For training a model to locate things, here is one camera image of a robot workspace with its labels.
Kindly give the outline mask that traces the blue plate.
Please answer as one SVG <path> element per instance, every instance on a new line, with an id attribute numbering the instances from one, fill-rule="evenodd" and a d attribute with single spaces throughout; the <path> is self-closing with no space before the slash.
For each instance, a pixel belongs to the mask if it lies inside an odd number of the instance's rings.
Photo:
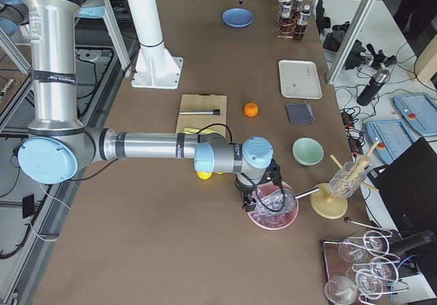
<path id="1" fill-rule="evenodd" d="M 254 18 L 254 14 L 244 8 L 230 8 L 222 13 L 223 22 L 233 28 L 248 27 Z"/>

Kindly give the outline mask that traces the orange mandarin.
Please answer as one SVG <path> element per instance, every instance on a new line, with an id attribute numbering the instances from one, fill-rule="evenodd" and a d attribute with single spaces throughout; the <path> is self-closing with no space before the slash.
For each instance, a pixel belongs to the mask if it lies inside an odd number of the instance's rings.
<path id="1" fill-rule="evenodd" d="M 247 117 L 255 117 L 258 115 L 259 113 L 259 107 L 256 103 L 254 102 L 248 102 L 244 105 L 243 108 L 243 113 L 247 116 Z"/>

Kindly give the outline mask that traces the metal ice scoop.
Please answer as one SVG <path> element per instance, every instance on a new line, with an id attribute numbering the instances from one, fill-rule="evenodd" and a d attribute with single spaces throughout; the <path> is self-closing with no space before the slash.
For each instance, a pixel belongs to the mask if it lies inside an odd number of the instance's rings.
<path id="1" fill-rule="evenodd" d="M 260 199 L 260 203 L 266 210 L 266 215 L 285 214 L 291 212 L 297 207 L 299 199 L 309 196 L 319 190 L 320 188 L 316 186 L 304 192 L 294 194 L 291 190 L 282 188 L 264 196 Z"/>

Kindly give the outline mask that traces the pink bowl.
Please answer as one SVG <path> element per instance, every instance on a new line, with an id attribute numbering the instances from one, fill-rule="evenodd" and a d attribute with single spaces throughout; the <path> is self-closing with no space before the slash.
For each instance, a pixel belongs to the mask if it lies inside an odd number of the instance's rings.
<path id="1" fill-rule="evenodd" d="M 292 187 L 282 182 L 285 193 L 285 205 L 283 194 L 279 186 L 272 182 L 259 185 L 257 194 L 253 193 L 257 200 L 255 209 L 248 213 L 249 218 L 259 227 L 268 230 L 279 230 L 288 227 L 298 215 L 299 204 L 294 197 Z"/>

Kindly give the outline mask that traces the green bowl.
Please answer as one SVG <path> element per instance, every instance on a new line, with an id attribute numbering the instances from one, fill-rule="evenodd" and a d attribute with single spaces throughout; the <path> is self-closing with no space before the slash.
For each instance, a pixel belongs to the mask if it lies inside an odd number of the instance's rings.
<path id="1" fill-rule="evenodd" d="M 300 138 L 292 146 L 295 160 L 305 166 L 313 166 L 322 161 L 324 150 L 314 139 Z"/>

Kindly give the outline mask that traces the tea bottle back left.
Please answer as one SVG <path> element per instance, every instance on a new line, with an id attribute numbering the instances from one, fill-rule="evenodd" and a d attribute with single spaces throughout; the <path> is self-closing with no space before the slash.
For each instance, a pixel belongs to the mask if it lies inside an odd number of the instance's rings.
<path id="1" fill-rule="evenodd" d="M 278 20 L 278 32 L 280 36 L 287 36 L 292 32 L 293 20 L 291 9 L 291 1 L 285 1 L 280 5 Z"/>

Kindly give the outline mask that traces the tea bottle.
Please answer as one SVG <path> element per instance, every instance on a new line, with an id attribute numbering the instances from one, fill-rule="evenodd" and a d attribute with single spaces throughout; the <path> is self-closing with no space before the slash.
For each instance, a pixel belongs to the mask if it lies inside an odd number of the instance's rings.
<path id="1" fill-rule="evenodd" d="M 292 32 L 293 20 L 291 9 L 291 1 L 285 1 L 280 5 L 278 20 L 278 32 L 280 36 L 287 36 Z"/>
<path id="2" fill-rule="evenodd" d="M 300 11 L 298 20 L 294 28 L 294 39 L 301 40 L 305 34 L 307 24 L 310 17 L 310 5 L 304 5 L 303 9 Z"/>
<path id="3" fill-rule="evenodd" d="M 298 18 L 302 11 L 303 0 L 294 0 L 293 3 L 293 17 Z"/>

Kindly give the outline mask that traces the tea bottle back right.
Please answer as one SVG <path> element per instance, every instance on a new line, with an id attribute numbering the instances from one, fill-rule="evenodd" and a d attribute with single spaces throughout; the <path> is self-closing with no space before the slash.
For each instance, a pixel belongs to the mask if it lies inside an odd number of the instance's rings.
<path id="1" fill-rule="evenodd" d="M 302 11 L 303 0 L 294 0 L 293 3 L 293 17 L 298 18 Z"/>

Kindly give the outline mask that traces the grey folded cloth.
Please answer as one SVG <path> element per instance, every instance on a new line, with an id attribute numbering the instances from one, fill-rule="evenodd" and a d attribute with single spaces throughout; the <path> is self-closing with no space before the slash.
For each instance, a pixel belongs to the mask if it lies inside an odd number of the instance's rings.
<path id="1" fill-rule="evenodd" d="M 310 104 L 286 104 L 285 109 L 291 124 L 312 124 L 315 122 Z"/>

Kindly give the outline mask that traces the yellow lemon outer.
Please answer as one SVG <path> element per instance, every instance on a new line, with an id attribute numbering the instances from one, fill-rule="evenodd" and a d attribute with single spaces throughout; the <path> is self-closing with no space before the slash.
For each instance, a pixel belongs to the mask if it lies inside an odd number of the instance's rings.
<path id="1" fill-rule="evenodd" d="M 212 176 L 211 172 L 197 171 L 196 174 L 197 174 L 198 178 L 202 179 L 202 180 L 210 179 Z"/>

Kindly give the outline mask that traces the tea bottle front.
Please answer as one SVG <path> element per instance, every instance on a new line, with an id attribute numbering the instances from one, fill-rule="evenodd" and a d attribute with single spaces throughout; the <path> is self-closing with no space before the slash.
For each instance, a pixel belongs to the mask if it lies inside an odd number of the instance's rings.
<path id="1" fill-rule="evenodd" d="M 301 40 L 305 34 L 307 24 L 310 17 L 310 5 L 304 5 L 303 9 L 300 11 L 298 20 L 294 28 L 294 39 Z"/>

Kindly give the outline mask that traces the glass mug on stand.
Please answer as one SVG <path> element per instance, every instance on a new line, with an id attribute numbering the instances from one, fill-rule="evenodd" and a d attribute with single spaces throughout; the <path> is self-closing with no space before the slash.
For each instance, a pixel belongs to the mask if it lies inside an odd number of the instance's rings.
<path id="1" fill-rule="evenodd" d="M 366 179 L 366 172 L 357 163 L 345 163 L 329 181 L 330 190 L 341 198 L 351 197 Z"/>

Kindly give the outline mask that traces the steel muddler black tip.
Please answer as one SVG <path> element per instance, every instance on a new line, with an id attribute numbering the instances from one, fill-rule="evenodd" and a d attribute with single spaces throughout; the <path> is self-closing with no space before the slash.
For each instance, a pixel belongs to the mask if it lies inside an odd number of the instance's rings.
<path id="1" fill-rule="evenodd" d="M 212 110 L 187 110 L 180 111 L 179 115 L 220 115 L 221 110 L 219 108 L 215 108 Z"/>

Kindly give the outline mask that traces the yellow plastic knife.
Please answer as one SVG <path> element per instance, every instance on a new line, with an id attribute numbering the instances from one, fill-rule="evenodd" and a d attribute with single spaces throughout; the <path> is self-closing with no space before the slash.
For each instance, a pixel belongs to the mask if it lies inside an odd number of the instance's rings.
<path id="1" fill-rule="evenodd" d="M 199 129 L 196 129 L 196 128 L 184 128 L 183 129 L 183 133 L 186 133 L 186 134 L 198 134 L 199 133 Z"/>

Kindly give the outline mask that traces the cream rabbit tray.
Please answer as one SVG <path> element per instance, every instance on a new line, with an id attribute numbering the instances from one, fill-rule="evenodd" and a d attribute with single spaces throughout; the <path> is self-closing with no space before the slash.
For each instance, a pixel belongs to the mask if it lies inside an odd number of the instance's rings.
<path id="1" fill-rule="evenodd" d="M 322 97 L 318 71 L 312 61 L 280 60 L 279 79 L 285 98 L 318 100 Z"/>

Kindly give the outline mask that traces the wooden cutting board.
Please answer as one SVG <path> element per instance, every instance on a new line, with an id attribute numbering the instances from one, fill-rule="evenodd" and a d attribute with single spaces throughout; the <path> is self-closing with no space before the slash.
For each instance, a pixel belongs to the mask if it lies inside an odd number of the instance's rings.
<path id="1" fill-rule="evenodd" d="M 179 112 L 184 111 L 213 111 L 219 109 L 220 114 L 178 115 L 176 132 L 183 132 L 185 128 L 201 129 L 209 124 L 227 123 L 227 96 L 210 94 L 183 94 Z"/>

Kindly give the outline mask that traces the black thermos bottle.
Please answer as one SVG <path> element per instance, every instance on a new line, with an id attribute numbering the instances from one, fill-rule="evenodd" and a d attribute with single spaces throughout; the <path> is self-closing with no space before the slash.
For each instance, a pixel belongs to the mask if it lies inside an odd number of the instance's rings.
<path id="1" fill-rule="evenodd" d="M 387 69 L 378 70 L 370 79 L 367 86 L 356 99 L 360 106 L 367 106 L 376 94 L 381 90 L 383 85 L 389 80 L 390 72 Z"/>

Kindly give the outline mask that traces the blue teach pendant near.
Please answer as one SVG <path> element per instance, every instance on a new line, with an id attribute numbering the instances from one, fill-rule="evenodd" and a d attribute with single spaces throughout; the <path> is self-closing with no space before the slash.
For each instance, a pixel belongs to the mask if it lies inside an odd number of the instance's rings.
<path id="1" fill-rule="evenodd" d="M 365 129 L 372 143 L 378 140 L 376 151 L 385 164 L 394 162 L 416 141 L 400 119 L 368 121 Z"/>

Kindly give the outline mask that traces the blue teach pendant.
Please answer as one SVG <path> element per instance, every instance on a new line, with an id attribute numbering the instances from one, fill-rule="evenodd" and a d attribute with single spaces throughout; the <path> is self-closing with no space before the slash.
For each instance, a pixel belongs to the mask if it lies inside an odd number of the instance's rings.
<path id="1" fill-rule="evenodd" d="M 385 164 L 394 162 L 416 141 L 400 119 L 368 121 L 365 129 L 372 143 L 378 140 L 376 151 Z"/>
<path id="2" fill-rule="evenodd" d="M 394 96 L 393 104 L 418 134 L 436 136 L 436 103 L 426 93 Z"/>

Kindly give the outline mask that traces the wine glasses on rack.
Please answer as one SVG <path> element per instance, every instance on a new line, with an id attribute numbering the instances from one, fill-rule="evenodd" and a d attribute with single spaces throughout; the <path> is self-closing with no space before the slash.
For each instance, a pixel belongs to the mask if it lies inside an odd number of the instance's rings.
<path id="1" fill-rule="evenodd" d="M 391 253 L 388 236 L 369 230 L 362 236 L 321 241 L 324 293 L 331 304 L 373 304 L 409 290 L 399 277 L 400 258 Z"/>

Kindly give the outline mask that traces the black monitor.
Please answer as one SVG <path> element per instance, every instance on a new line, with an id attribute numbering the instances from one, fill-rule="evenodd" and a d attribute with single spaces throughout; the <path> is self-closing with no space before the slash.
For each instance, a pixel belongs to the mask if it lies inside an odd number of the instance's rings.
<path id="1" fill-rule="evenodd" d="M 401 231 L 436 232 L 436 152 L 421 137 L 390 165 L 368 174 Z"/>

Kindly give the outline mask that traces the blue teach pendant far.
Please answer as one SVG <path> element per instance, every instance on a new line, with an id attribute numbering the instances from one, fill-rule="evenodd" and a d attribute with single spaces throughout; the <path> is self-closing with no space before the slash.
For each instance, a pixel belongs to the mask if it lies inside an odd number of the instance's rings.
<path id="1" fill-rule="evenodd" d="M 436 103 L 426 93 L 394 96 L 393 104 L 418 134 L 436 136 Z"/>

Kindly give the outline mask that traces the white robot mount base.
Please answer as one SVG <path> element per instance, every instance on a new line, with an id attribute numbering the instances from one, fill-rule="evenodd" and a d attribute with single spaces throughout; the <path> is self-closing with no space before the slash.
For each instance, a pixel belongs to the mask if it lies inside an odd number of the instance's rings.
<path id="1" fill-rule="evenodd" d="M 183 58 L 165 48 L 156 0 L 128 0 L 140 49 L 132 86 L 136 88 L 178 88 Z"/>

